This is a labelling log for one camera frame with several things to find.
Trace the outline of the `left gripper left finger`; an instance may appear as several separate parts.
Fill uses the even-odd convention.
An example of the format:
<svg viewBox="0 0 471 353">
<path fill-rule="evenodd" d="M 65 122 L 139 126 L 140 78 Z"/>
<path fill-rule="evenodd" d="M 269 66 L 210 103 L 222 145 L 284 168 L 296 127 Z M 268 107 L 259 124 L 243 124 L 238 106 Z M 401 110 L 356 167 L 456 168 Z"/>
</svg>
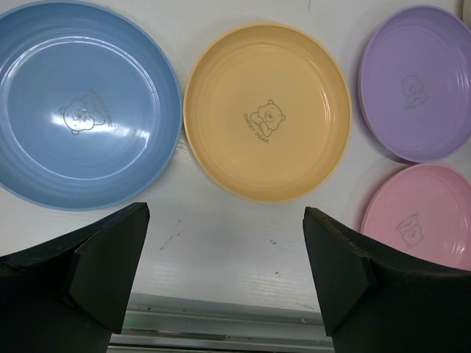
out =
<svg viewBox="0 0 471 353">
<path fill-rule="evenodd" d="M 1 257 L 2 352 L 106 352 L 122 331 L 150 220 L 135 202 Z"/>
</svg>

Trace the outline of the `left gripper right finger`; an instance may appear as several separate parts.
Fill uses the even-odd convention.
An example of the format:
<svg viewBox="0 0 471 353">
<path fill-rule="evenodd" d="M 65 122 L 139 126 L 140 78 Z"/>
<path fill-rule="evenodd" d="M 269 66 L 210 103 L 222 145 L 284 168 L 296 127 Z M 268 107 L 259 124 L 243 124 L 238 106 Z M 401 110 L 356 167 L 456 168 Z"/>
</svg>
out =
<svg viewBox="0 0 471 353">
<path fill-rule="evenodd" d="M 468 352 L 470 273 L 399 252 L 313 207 L 302 227 L 337 352 Z"/>
</svg>

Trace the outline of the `pink plate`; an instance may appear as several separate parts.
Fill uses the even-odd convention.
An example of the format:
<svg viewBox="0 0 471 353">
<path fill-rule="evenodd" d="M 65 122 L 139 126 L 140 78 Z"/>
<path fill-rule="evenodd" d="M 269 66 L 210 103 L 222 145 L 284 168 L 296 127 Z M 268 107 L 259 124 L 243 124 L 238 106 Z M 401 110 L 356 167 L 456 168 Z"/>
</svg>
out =
<svg viewBox="0 0 471 353">
<path fill-rule="evenodd" d="M 446 165 L 419 164 L 384 182 L 361 233 L 423 260 L 470 269 L 470 183 Z"/>
</svg>

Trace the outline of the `blue plate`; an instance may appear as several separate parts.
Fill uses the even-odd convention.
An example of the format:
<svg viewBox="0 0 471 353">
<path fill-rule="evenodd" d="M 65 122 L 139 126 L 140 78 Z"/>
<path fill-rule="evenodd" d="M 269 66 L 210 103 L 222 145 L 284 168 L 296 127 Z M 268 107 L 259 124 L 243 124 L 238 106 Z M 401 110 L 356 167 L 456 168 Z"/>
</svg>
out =
<svg viewBox="0 0 471 353">
<path fill-rule="evenodd" d="M 112 10 L 37 1 L 1 14 L 1 186 L 34 204 L 95 210 L 149 187 L 183 124 L 174 70 Z"/>
</svg>

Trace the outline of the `yellow plate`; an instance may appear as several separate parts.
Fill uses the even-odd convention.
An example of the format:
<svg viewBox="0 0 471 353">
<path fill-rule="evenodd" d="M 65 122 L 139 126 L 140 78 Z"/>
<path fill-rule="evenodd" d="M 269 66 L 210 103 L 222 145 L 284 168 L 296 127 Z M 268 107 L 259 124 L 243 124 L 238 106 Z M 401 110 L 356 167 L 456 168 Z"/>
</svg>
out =
<svg viewBox="0 0 471 353">
<path fill-rule="evenodd" d="M 199 58 L 183 100 L 202 170 L 257 202 L 310 193 L 340 163 L 353 123 L 346 80 L 314 38 L 279 23 L 237 28 Z"/>
</svg>

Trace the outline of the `purple plate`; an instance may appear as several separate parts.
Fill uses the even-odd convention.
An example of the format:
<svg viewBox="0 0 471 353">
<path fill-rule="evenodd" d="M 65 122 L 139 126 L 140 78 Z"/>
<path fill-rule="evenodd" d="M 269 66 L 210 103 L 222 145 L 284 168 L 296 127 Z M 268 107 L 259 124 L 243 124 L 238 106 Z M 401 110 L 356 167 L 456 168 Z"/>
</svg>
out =
<svg viewBox="0 0 471 353">
<path fill-rule="evenodd" d="M 407 7 L 367 44 L 358 95 L 370 131 L 404 160 L 449 157 L 470 139 L 470 30 L 439 7 Z"/>
</svg>

